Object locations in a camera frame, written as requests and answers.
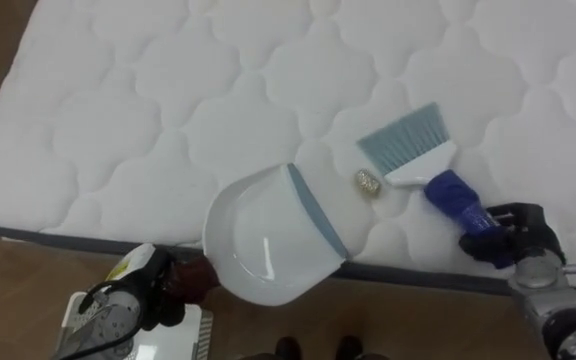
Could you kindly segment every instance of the brush bristles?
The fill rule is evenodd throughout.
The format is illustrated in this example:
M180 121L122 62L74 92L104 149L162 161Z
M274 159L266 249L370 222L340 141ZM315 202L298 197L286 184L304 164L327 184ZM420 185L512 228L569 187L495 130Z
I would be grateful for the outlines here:
M436 103L362 138L357 145L383 175L448 141Z

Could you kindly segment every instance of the gray trim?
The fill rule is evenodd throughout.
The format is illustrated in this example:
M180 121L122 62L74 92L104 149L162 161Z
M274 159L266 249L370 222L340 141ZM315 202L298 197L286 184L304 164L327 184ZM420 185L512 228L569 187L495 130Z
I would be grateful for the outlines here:
M124 241L49 235L1 227L0 236L63 249L116 255L124 255L136 246L140 245ZM171 247L169 250L172 250L175 256L181 260L192 259L202 253L202 251L198 249L181 247ZM343 264L342 267L332 276L343 279L374 281L395 285L429 287L490 295L510 295L510 290L508 285L506 285L506 282L499 279L458 274L428 273L386 266L355 264L350 262Z
M317 199L315 199L308 184L306 184L306 180L301 176L301 172L299 172L295 164L288 164L288 173L290 173L290 178L295 187L295 191L297 191L297 197L299 197L301 206L303 206L306 213L308 213L310 220L315 224L324 239L328 241L328 244L335 249L337 254L343 259L348 260L348 250L344 246L344 243L341 242L335 228L332 227L326 213L317 202Z

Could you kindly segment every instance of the yellow label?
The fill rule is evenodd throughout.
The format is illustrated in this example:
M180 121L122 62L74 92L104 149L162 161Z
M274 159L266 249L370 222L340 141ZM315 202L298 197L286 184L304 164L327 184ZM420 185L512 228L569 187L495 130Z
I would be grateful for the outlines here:
M106 277L106 280L116 279L117 276L121 275L124 271L126 271L126 268L128 268L129 262L130 261L125 260L125 261L122 261L119 264L117 264L117 266L115 266L115 268L110 271L110 274L108 274L108 276Z

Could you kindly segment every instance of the quilted mattress surface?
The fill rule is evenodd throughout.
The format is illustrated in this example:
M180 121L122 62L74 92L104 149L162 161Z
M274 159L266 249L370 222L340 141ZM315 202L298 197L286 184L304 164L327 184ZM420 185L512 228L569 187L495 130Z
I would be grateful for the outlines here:
M506 276L419 192L353 185L356 140L431 102L455 171L543 205L576 262L576 0L40 0L0 90L0 227L198 247L220 189L295 162L353 261Z

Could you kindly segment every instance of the hand brush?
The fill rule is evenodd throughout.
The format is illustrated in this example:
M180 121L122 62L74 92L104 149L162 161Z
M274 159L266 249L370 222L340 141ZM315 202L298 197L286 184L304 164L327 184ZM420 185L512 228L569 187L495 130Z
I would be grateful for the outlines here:
M426 198L472 236L505 231L484 210L479 196L448 169L457 145L448 136L437 104L427 105L357 142L393 186L423 185ZM501 258L498 269L512 265Z
M357 145L392 186L426 185L448 169L457 152L435 103L390 123Z

